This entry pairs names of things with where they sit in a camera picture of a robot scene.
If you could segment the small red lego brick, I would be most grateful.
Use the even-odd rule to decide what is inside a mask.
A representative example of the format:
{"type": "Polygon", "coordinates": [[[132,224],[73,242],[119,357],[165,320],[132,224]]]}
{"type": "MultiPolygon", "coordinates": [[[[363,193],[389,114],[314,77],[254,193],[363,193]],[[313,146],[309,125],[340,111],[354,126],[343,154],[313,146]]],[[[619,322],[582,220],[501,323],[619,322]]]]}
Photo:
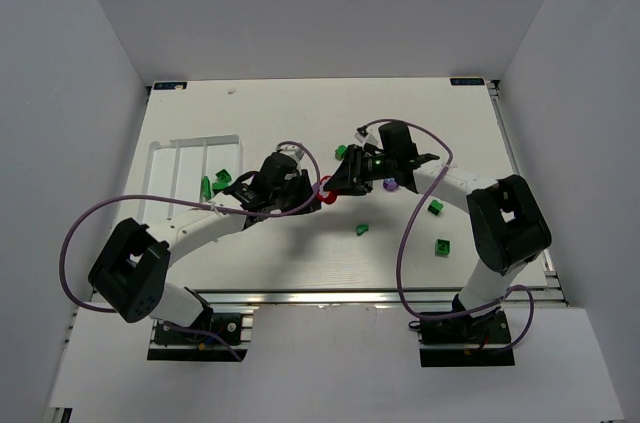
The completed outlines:
{"type": "Polygon", "coordinates": [[[317,192],[317,199],[326,205],[332,205],[337,200],[337,194],[335,192],[328,191],[325,189],[325,185],[328,183],[330,179],[331,177],[329,175],[324,176],[319,182],[319,184],[323,185],[323,192],[322,193],[317,192]]]}

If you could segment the green curved lego brick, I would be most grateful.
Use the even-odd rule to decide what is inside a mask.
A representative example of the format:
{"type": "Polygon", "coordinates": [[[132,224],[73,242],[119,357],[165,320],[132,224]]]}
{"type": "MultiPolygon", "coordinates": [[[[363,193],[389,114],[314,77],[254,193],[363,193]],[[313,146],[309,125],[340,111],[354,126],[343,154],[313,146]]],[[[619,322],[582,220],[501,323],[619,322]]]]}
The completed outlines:
{"type": "Polygon", "coordinates": [[[226,169],[221,169],[215,176],[217,182],[228,184],[232,181],[232,176],[226,169]]]}

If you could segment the green lego plate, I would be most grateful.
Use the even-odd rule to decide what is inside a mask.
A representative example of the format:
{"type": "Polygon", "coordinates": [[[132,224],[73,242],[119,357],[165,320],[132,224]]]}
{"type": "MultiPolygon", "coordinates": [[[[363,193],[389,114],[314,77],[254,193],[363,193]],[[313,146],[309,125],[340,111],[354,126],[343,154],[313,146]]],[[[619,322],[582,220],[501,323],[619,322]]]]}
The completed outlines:
{"type": "Polygon", "coordinates": [[[207,202],[211,199],[211,183],[207,176],[203,176],[200,185],[200,200],[207,202]]]}

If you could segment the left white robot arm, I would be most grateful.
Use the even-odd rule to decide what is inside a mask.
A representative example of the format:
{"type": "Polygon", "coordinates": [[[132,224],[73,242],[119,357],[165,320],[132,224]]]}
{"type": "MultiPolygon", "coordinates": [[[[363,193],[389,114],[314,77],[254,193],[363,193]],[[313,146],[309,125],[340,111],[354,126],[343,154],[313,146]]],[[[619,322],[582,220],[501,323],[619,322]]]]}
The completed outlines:
{"type": "Polygon", "coordinates": [[[212,200],[158,223],[127,218],[116,225],[88,281],[128,323],[146,317],[191,331],[205,331],[211,306],[195,292],[167,282],[179,260],[219,239],[267,219],[319,210],[304,152],[286,145],[251,176],[237,178],[212,200]]]}

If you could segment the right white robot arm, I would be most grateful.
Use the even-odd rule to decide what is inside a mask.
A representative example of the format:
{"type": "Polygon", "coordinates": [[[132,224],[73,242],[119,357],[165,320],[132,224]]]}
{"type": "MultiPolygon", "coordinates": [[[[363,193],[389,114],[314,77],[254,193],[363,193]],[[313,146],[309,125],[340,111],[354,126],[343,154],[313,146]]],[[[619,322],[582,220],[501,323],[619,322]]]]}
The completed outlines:
{"type": "Polygon", "coordinates": [[[432,321],[478,319],[497,308],[516,290],[513,281],[552,242],[550,229],[526,180],[516,174],[490,178],[454,165],[454,156],[440,158],[419,152],[411,132],[415,124],[376,120],[380,143],[372,144],[367,126],[357,130],[335,173],[319,189],[334,196],[365,196],[373,184],[392,178],[419,195],[419,207],[430,198],[442,200],[470,219],[478,261],[455,296],[449,313],[432,321]]]}

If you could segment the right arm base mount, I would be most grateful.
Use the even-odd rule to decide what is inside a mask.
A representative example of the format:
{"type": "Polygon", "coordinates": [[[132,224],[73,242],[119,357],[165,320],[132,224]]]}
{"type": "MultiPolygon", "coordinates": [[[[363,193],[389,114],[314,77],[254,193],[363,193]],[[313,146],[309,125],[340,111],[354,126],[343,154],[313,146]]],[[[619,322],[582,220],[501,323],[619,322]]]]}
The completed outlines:
{"type": "Polygon", "coordinates": [[[422,368],[511,367],[515,365],[511,332],[503,310],[472,322],[470,317],[413,320],[422,368]]]}

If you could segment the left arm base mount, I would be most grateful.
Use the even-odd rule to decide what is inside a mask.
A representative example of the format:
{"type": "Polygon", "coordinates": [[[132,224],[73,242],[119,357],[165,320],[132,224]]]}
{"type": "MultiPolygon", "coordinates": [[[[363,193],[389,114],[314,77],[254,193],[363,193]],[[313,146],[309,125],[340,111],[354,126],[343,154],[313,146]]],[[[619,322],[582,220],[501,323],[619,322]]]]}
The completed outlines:
{"type": "Polygon", "coordinates": [[[240,363],[251,341],[251,310],[218,309],[193,327],[157,321],[147,360],[156,362],[240,363]]]}

